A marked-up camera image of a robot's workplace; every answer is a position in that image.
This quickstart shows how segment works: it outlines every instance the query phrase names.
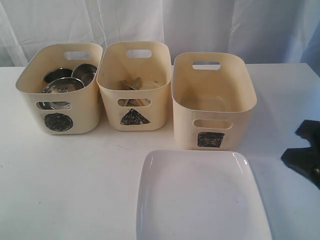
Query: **black circle symbol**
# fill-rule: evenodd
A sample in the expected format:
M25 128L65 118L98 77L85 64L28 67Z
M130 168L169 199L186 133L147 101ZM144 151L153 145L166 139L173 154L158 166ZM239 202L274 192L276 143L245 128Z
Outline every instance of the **black circle symbol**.
M72 119L62 113L52 113L44 116L44 124L52 131L64 132L73 127Z

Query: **metal bowl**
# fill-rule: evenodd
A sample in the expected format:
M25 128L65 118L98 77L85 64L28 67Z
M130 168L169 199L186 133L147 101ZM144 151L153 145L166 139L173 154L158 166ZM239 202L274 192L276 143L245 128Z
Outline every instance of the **metal bowl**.
M57 68L55 70L48 72L44 76L43 80L49 84L52 81L57 80L57 79L71 77L71 74L72 74L71 69L60 67L60 68Z
M84 83L75 77L62 77L50 82L41 93L50 94L50 93L70 93L85 87ZM70 109L71 104L67 101L46 101L39 102L39 107L41 109Z
M84 63L84 64L80 64L78 65L72 72L71 77L80 79L84 86L88 86L92 80L95 77L95 73L97 72L97 67L92 65L92 64L88 64L88 63Z

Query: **black triangle symbol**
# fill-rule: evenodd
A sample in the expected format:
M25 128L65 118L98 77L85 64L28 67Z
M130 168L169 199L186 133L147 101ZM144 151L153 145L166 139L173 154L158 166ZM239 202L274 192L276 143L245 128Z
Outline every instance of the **black triangle symbol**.
M132 108L126 115L124 115L120 122L121 125L141 125L149 123L150 121L148 119Z

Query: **bin handle hole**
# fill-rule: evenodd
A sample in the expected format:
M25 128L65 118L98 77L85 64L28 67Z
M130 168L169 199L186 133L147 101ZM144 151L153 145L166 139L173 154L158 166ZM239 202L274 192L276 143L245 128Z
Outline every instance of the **bin handle hole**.
M196 119L193 121L193 125L198 128L226 130L230 129L233 123L228 120Z
M148 107L151 104L148 98L118 99L117 102L120 107Z
M64 57L67 60L88 60L91 58L91 55L87 51L66 51Z
M126 56L130 59L150 58L152 56L152 51L149 49L130 49L126 51Z
M41 110L68 110L72 107L68 101L39 101L35 105Z
M195 70L219 70L221 64L218 61L195 61L192 68Z

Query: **black object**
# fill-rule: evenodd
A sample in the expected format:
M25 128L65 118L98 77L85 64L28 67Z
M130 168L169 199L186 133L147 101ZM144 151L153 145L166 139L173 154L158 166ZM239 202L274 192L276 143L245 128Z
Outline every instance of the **black object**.
M306 139L310 147L289 148L281 160L320 189L320 121L304 120L295 134Z
M121 125L141 125L149 123L150 121L148 119L132 108L126 115L124 115L120 122Z
M222 132L199 132L198 147L220 148L224 135Z
M44 124L48 129L56 132L64 132L74 126L74 122L69 116L57 112L45 115Z

